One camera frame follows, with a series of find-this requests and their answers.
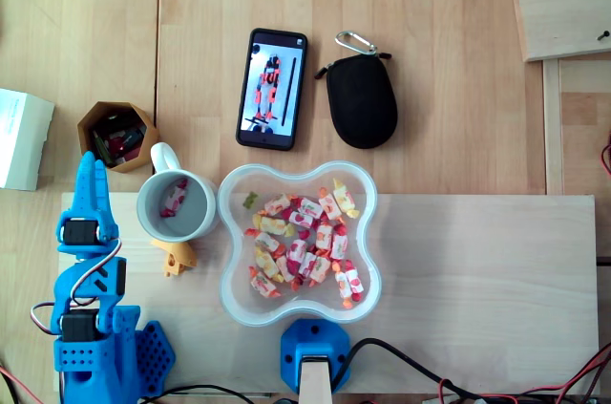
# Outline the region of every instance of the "smartphone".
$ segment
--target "smartphone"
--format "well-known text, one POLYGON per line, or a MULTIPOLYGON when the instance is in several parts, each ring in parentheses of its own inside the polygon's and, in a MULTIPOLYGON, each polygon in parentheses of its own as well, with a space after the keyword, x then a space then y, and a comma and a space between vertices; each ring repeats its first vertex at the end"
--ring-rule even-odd
POLYGON ((304 34, 252 31, 236 130, 239 144, 283 151, 293 147, 306 52, 304 34))

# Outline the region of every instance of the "white mug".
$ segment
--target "white mug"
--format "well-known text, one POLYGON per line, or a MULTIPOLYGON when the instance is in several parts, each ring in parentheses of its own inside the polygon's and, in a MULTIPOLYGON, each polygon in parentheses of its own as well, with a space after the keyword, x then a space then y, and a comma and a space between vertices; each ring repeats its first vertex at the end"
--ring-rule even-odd
POLYGON ((137 193, 137 218, 144 230, 163 242, 186 242, 210 232, 217 223, 217 186, 181 169, 176 153, 167 143, 155 144, 151 159, 156 174, 137 193), (162 218, 166 199, 184 179, 186 193, 176 216, 162 218))

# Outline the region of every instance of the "clear plastic bowl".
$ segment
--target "clear plastic bowl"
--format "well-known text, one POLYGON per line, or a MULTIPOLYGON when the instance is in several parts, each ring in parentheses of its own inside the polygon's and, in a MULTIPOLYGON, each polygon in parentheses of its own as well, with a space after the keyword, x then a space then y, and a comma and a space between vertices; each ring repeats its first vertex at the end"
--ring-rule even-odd
MULTIPOLYGON (((235 169, 219 189, 219 213, 231 234, 232 254, 221 277, 221 302, 240 323, 247 326, 265 326, 294 314, 314 314, 337 323, 351 323, 367 316, 380 299, 380 272, 369 256, 367 234, 369 223, 377 205, 377 190, 369 173, 360 166, 346 161, 332 161, 303 174, 287 174, 266 165, 249 164, 235 169), (320 285, 301 286, 298 292, 288 284, 276 284, 281 297, 265 299, 250 285, 249 266, 255 265, 254 241, 243 232, 253 227, 252 215, 277 194, 295 194, 318 199, 318 191, 333 189, 333 178, 342 181, 354 197, 361 211, 358 219, 344 215, 348 226, 348 253, 359 271, 365 289, 363 299, 345 309, 333 272, 320 285), (243 202, 249 192, 259 197, 253 207, 246 209, 243 202)), ((278 238, 287 246, 297 238, 278 238)))

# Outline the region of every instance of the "robot image on screen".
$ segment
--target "robot image on screen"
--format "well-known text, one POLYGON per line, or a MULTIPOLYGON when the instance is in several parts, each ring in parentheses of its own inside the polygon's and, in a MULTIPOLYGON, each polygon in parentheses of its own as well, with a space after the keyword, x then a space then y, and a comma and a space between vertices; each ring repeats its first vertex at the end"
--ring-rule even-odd
POLYGON ((250 56, 242 130, 289 136, 297 102, 302 51, 255 44, 250 56))

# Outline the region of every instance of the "cardboard box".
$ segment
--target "cardboard box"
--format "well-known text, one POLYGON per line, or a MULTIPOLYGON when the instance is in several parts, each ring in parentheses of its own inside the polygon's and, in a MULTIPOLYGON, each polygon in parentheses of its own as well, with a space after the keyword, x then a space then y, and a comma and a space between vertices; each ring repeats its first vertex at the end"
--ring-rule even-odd
POLYGON ((90 129, 94 127, 100 119, 109 116, 112 113, 122 112, 126 110, 134 110, 139 118, 146 126, 144 139, 140 145, 140 152, 137 158, 123 162, 115 167, 108 167, 113 172, 126 173, 138 168, 151 161, 151 148, 159 140, 159 130, 153 125, 153 121, 136 105, 128 102, 114 101, 98 101, 94 107, 78 122, 76 129, 78 130, 78 141, 80 142, 80 150, 82 154, 87 151, 93 151, 96 154, 95 144, 91 138, 90 129))
POLYGON ((54 107, 37 96, 0 89, 0 187, 36 190, 54 107))

